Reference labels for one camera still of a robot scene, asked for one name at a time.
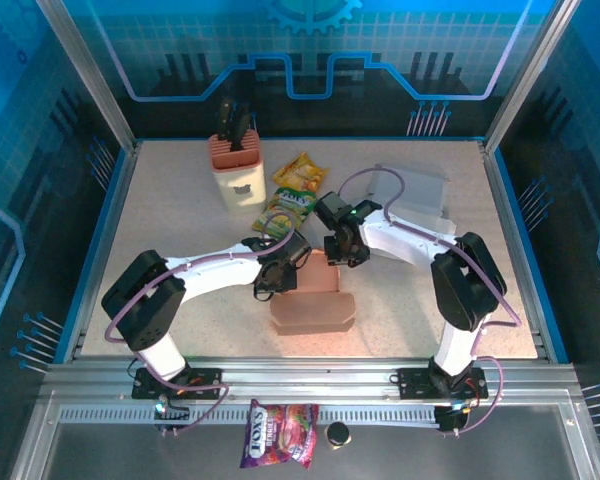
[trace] yellow snack bag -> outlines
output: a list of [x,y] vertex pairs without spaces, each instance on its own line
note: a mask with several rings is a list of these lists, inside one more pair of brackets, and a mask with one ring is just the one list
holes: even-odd
[[273,181],[281,187],[315,193],[328,171],[328,168],[316,166],[307,155],[307,152],[303,152],[289,165],[274,173]]

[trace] speckled tabletop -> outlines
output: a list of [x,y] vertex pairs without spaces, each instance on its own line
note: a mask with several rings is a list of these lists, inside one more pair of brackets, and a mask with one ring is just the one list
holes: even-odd
[[[449,179],[447,205],[456,233],[481,235],[508,285],[507,299],[519,313],[518,329],[491,328],[479,354],[535,358],[536,350],[498,214],[476,142],[266,140],[262,142],[269,180],[280,166],[307,151],[330,171],[318,194],[337,190],[352,173],[376,163],[405,165]],[[352,182],[345,194],[358,198],[370,179]],[[142,251],[165,257],[211,253],[254,235],[254,215],[230,216],[208,166],[205,141],[145,141],[134,171],[115,240],[98,293],[82,355],[129,355],[124,345],[107,343],[109,318],[102,295]],[[301,227],[313,246],[328,231],[315,215]],[[444,320],[436,306],[430,271],[398,260],[374,257],[350,270],[341,269],[341,290],[355,295],[357,313],[347,333],[280,337],[270,321],[269,305],[252,298],[252,287],[231,287],[183,304],[171,334],[191,356],[347,356],[429,357],[437,350]],[[502,307],[494,319],[507,319]]]

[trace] snack packet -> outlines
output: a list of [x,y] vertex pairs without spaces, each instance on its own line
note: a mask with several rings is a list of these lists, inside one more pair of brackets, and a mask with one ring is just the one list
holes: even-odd
[[318,405],[260,405],[251,400],[240,468],[293,459],[311,466],[318,435]]
[[307,152],[303,152],[289,165],[274,173],[273,181],[281,187],[316,193],[328,171],[328,168],[316,166],[307,155]]
[[[261,232],[265,222],[278,212],[290,214],[296,222],[296,228],[299,228],[313,211],[316,202],[317,198],[313,192],[298,192],[292,188],[279,188],[273,194],[273,198],[267,204],[264,212],[253,222],[252,228]],[[265,233],[274,238],[280,238],[286,235],[290,228],[291,221],[287,217],[276,215],[267,225]]]

